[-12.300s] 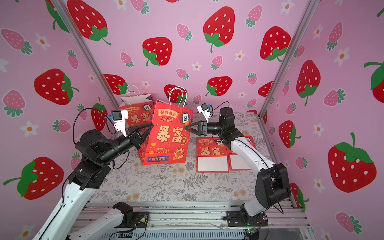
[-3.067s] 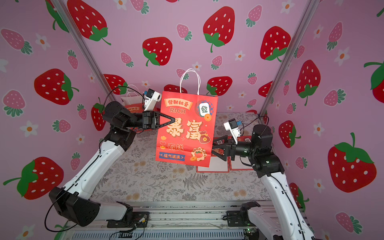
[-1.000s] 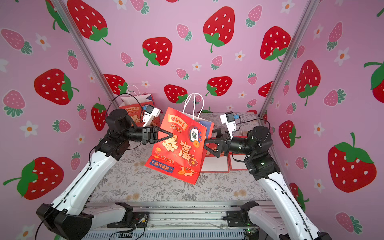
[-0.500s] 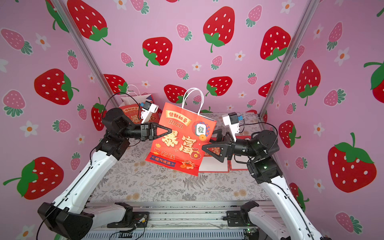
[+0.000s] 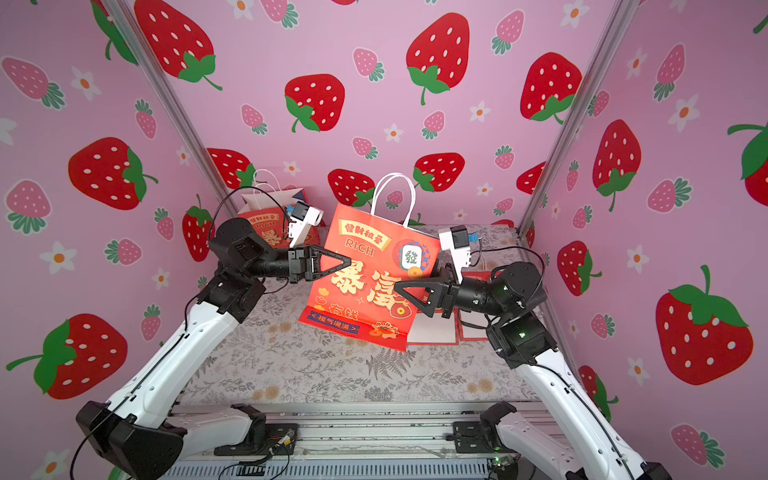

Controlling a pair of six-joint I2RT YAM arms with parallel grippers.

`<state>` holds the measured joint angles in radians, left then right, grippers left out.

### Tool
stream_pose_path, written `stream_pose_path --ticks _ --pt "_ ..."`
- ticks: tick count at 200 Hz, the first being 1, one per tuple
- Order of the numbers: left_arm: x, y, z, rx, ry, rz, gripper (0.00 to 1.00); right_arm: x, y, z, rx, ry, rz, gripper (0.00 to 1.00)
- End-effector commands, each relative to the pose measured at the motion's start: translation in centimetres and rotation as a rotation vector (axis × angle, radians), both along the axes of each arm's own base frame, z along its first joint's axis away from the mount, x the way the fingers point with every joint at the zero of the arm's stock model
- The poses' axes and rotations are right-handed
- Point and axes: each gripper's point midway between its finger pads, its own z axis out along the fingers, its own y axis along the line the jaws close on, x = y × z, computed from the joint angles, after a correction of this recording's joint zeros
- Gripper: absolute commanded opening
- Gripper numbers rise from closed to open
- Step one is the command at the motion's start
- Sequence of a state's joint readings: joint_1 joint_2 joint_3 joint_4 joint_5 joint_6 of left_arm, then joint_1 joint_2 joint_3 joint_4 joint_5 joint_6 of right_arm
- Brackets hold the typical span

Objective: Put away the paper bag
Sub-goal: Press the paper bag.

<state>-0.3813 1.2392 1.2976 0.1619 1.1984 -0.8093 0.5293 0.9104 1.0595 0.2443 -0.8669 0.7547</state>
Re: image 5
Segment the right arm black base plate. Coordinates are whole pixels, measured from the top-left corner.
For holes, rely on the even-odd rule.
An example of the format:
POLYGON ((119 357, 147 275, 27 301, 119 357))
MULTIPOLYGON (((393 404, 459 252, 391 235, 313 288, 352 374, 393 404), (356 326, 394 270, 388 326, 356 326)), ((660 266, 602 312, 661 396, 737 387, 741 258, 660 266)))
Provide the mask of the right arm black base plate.
POLYGON ((517 450, 504 446, 496 431, 481 421, 455 421, 445 436, 460 454, 507 454, 517 450))

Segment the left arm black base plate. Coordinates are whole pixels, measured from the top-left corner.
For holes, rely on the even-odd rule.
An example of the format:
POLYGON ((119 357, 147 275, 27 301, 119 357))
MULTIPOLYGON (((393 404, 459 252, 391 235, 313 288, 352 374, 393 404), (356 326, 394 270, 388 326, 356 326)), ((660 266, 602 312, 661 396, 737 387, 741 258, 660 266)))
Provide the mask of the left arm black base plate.
POLYGON ((252 428, 242 442, 215 448, 214 455, 256 457, 292 455, 298 430, 297 423, 259 424, 252 428))

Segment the red paper bag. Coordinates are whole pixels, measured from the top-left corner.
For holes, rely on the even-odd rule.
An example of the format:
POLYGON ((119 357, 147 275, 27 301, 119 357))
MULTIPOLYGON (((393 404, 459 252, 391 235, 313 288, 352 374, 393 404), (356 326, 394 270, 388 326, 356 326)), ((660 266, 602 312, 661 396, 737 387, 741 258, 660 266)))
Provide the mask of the red paper bag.
POLYGON ((419 313, 407 335, 408 345, 458 345, 459 336, 455 319, 441 315, 428 317, 419 313))
MULTIPOLYGON (((464 279, 476 279, 481 281, 488 281, 490 276, 491 273, 489 271, 466 272, 463 274, 464 279)), ((458 310, 455 313, 455 318, 457 320, 459 339, 462 342, 487 340, 485 328, 487 327, 488 322, 482 313, 458 310)))
POLYGON ((253 229, 272 247, 288 248, 290 214, 299 202, 309 204, 306 191, 292 184, 282 187, 277 177, 266 169, 254 170, 252 188, 239 190, 244 205, 238 216, 250 222, 253 229))
POLYGON ((348 256, 351 266, 315 281, 299 322, 398 351, 418 310, 394 286, 431 276, 440 241, 410 227, 415 204, 402 222, 340 204, 330 222, 325 248, 348 256))

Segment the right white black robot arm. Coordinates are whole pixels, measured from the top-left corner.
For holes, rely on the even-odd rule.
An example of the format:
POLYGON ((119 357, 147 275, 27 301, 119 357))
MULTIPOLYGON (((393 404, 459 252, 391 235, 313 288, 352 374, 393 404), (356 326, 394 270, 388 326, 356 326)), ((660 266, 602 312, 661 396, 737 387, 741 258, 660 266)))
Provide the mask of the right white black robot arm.
POLYGON ((491 447, 521 454, 551 479, 669 478, 662 464, 643 459, 610 425, 535 315, 545 298, 542 279, 538 267, 518 261, 487 281, 459 279, 445 267, 394 289, 427 316, 456 310, 486 315, 490 346, 534 390, 568 441, 558 442, 499 402, 481 416, 491 447))

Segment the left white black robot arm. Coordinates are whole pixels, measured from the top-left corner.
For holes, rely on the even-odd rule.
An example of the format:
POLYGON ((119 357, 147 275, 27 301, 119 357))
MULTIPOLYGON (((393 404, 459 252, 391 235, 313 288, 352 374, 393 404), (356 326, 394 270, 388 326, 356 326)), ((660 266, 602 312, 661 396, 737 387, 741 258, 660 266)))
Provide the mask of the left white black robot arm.
POLYGON ((224 222, 210 249, 218 258, 215 274, 192 298, 168 342, 107 402, 90 401, 76 416, 95 452, 134 479, 158 479, 177 461, 219 447, 261 450, 266 420, 254 407, 234 404, 170 422, 174 402, 254 310, 266 292, 264 279, 313 282, 351 264, 349 257, 318 245, 275 249, 243 218, 224 222))

